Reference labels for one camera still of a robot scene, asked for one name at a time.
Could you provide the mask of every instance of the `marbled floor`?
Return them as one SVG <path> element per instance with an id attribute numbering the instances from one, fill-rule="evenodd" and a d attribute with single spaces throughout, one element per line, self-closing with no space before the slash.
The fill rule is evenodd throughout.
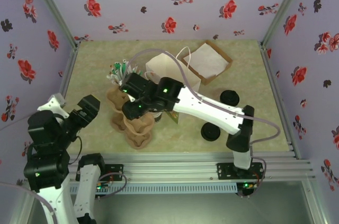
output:
<path id="1" fill-rule="evenodd" d="M 200 85 L 199 93 L 219 99 L 226 89 L 235 90 L 240 96 L 239 107 L 251 105 L 255 116 L 277 123 L 282 128 L 278 110 L 275 105 L 270 83 L 264 68 L 258 44 L 254 40 L 213 41 L 229 57 L 233 64 L 229 70 L 219 75 L 209 85 Z M 230 151 L 225 143 L 227 133 L 214 142 L 205 141 L 200 129 L 205 121 L 187 115 L 177 125 L 166 114 L 155 124 L 153 139 L 142 150 L 132 149 L 124 139 L 124 134 L 116 133 L 110 126 L 113 111 L 105 100 L 105 93 L 111 87 L 106 78 L 110 65 L 115 61 L 130 59 L 137 52 L 148 48 L 161 48 L 177 54 L 183 47 L 189 46 L 193 51 L 203 43 L 202 40 L 183 41 L 94 41 L 83 42 L 75 62 L 69 88 L 66 95 L 66 111 L 71 111 L 82 97 L 93 94 L 101 100 L 97 117 L 84 129 L 80 136 L 83 140 L 82 153 L 205 153 Z M 137 64 L 145 71 L 145 63 L 158 53 L 151 52 L 137 59 Z M 264 123 L 254 122 L 252 140 L 270 136 L 275 129 Z M 276 139 L 254 145 L 254 151 L 288 151 L 284 133 Z M 70 154 L 77 154 L 79 142 L 68 148 Z"/>

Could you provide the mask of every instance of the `cardboard box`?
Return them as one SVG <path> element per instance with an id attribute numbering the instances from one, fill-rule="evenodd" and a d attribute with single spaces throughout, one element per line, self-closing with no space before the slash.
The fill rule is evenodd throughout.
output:
<path id="1" fill-rule="evenodd" d="M 221 48 L 219 48 L 217 45 L 215 45 L 214 43 L 212 43 L 211 41 L 209 41 L 209 40 L 207 40 L 207 41 L 205 41 L 204 43 L 202 43 L 199 47 L 201 47 L 202 45 L 204 45 L 204 44 L 207 44 L 207 45 L 209 45 L 209 46 L 211 46 L 218 54 L 220 54 L 222 57 L 223 57 L 223 59 L 225 59 L 226 61 L 228 61 L 228 65 L 226 66 L 226 68 L 220 73 L 220 74 L 222 74 L 222 73 L 224 73 L 225 72 L 225 70 L 227 70 L 227 69 L 229 69 L 230 67 L 231 67 L 231 65 L 232 65 L 232 62 L 233 62 L 233 60 L 221 49 Z M 186 56 L 188 56 L 189 55 L 189 53 L 187 52 L 187 54 L 185 55 L 185 56 L 183 56 L 181 59 L 180 59 L 180 61 L 182 62 L 182 63 L 184 63 L 186 66 L 187 66 L 187 62 L 184 60 L 184 58 L 186 57 Z M 201 82 L 203 83 L 203 85 L 208 85 L 209 83 L 211 83 L 217 76 L 219 76 L 219 75 L 216 75 L 216 76 L 212 76 L 212 77 L 209 77 L 209 78 L 204 78 L 203 76 L 201 76 L 198 72 L 196 72 L 191 66 L 189 66 L 189 69 L 190 69 L 190 71 L 191 72 L 193 72 L 194 74 L 196 74 L 200 79 L 201 79 Z"/>

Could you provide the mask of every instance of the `white paper bag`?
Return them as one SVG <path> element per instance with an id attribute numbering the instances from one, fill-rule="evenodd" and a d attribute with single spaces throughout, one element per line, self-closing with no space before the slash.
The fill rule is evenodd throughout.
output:
<path id="1" fill-rule="evenodd" d="M 181 65 L 183 71 L 185 72 L 185 76 L 187 77 L 190 86 L 196 92 L 199 90 L 201 79 L 198 78 L 193 72 L 191 72 L 185 64 L 181 61 L 177 60 Z M 179 82 L 185 84 L 184 79 L 180 73 L 180 69 L 177 64 L 166 54 L 161 53 L 160 55 L 152 58 L 149 62 L 146 63 L 146 70 L 152 71 L 153 73 L 149 73 L 147 77 L 158 83 L 159 79 L 162 77 L 170 77 Z M 176 123 L 181 122 L 186 114 L 178 113 L 175 111 L 167 112 L 167 114 L 175 121 Z"/>

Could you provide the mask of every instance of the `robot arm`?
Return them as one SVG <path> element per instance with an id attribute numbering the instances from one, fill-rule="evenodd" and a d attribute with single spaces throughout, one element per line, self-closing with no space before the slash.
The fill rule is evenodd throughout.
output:
<path id="1" fill-rule="evenodd" d="M 104 173 L 100 154 L 83 156 L 79 161 L 80 184 L 73 206 L 70 197 L 69 155 L 67 147 L 76 140 L 81 128 L 97 115 L 100 101 L 93 95 L 84 97 L 70 114 L 63 110 L 65 100 L 61 94 L 52 95 L 48 103 L 28 119 L 28 132 L 33 140 L 28 151 L 24 175 L 31 190 L 36 191 L 54 208 L 58 223 L 95 224 L 93 216 L 96 184 Z M 43 204 L 48 224 L 53 218 Z"/>
<path id="2" fill-rule="evenodd" d="M 249 140 L 252 134 L 253 121 L 243 119 L 211 107 L 197 99 L 181 82 L 164 77 L 159 84 L 146 80 L 138 74 L 128 75 L 120 89 L 129 95 L 130 101 L 122 107 L 127 119 L 139 118 L 147 112 L 177 111 L 187 113 L 211 122 L 229 133 L 227 147 L 233 151 L 234 165 L 237 168 L 249 169 L 252 158 L 249 150 Z M 254 115 L 254 108 L 245 106 L 228 106 L 198 94 L 203 100 L 223 107 L 241 115 Z"/>

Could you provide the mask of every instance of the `purple wall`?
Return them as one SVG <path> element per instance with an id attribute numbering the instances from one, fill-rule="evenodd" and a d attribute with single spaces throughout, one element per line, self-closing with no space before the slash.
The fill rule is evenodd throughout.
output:
<path id="1" fill-rule="evenodd" d="M 24 118 L 59 91 L 72 48 L 43 0 L 0 3 L 0 177 L 16 183 L 31 141 Z M 9 222 L 18 195 L 0 187 L 0 223 Z"/>
<path id="2" fill-rule="evenodd" d="M 88 0 L 54 1 L 72 34 L 78 38 L 88 34 L 91 40 L 212 39 L 215 35 L 262 40 L 282 2 L 233 0 L 235 4 L 225 6 L 230 0 L 91 0 L 88 5 Z M 175 23 L 166 24 L 169 17 Z"/>
<path id="3" fill-rule="evenodd" d="M 298 148 L 313 164 L 333 223 L 339 218 L 337 1 L 294 0 L 268 44 Z"/>

